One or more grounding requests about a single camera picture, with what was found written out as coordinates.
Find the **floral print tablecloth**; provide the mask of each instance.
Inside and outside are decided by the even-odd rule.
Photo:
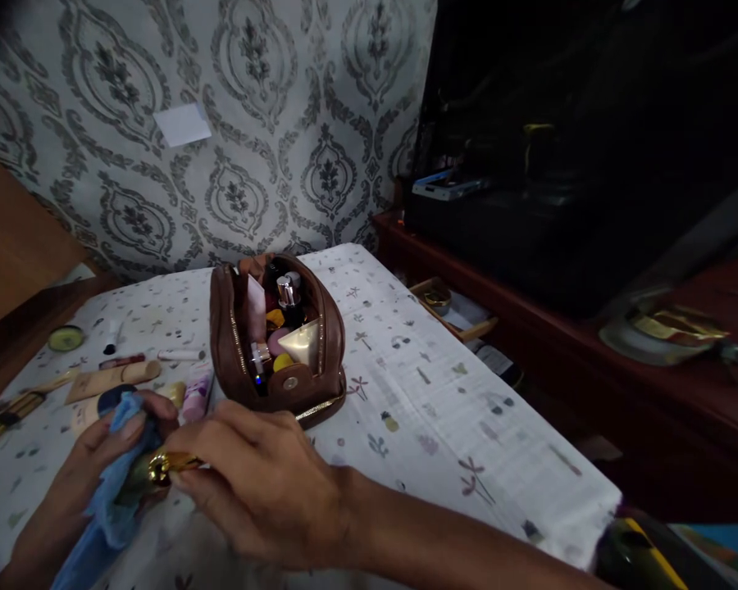
[[[342,244],[301,257],[344,317],[348,400],[309,430],[332,465],[353,465],[400,492],[446,506],[577,567],[590,563],[620,492],[507,384],[418,303],[367,250]],[[124,318],[118,354],[165,348],[209,352],[210,269],[159,276],[88,301],[72,324],[85,344],[44,348],[4,393],[69,367],[95,370],[105,322]],[[191,363],[164,363],[149,385],[185,380]],[[0,569],[73,442],[65,386],[0,438]],[[224,397],[214,385],[212,403]],[[286,574],[235,555],[215,527],[173,490],[96,588],[375,588],[357,572]]]

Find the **fingernail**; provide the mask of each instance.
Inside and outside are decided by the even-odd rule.
[[[137,430],[145,426],[145,418],[146,415],[143,411],[135,416],[132,416],[131,419],[126,422],[121,429],[121,436],[123,437],[123,439],[128,440],[129,438],[132,438],[137,433]]]
[[[167,474],[167,476],[170,478],[172,485],[178,488],[181,492],[188,493],[186,491],[186,484],[184,483],[183,478],[180,477],[180,474],[177,471],[170,471]]]

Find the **leather pouch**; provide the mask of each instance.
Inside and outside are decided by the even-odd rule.
[[[301,302],[307,321],[318,318],[316,366],[301,363],[276,371],[267,380],[266,395],[254,384],[251,342],[248,336],[247,284],[250,272],[264,284],[265,264],[272,260],[282,272],[301,275]],[[344,322],[336,303],[320,280],[294,256],[265,255],[260,261],[241,261],[241,275],[227,263],[211,275],[211,354],[221,389],[250,410],[292,412],[304,428],[332,416],[344,404],[346,383],[342,370]]]

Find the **pink compact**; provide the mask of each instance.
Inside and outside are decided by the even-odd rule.
[[[279,338],[289,334],[289,328],[279,328],[271,334],[268,338],[268,350],[271,351],[271,355],[276,358],[279,355],[285,354],[286,350],[279,344]]]

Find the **patterned wall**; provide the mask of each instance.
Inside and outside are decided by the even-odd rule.
[[[436,0],[20,0],[0,20],[0,161],[142,279],[372,246],[411,161]],[[169,148],[153,113],[199,101]]]

